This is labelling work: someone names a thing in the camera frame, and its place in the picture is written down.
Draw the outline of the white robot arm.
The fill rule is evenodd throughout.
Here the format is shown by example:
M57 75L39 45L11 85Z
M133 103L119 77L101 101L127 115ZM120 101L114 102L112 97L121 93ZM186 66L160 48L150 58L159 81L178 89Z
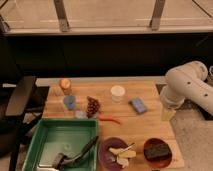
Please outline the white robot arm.
M201 61L171 68L165 74L166 85L160 100L167 109L178 109L186 99L198 105L205 120L213 121L213 86L205 80L208 69Z

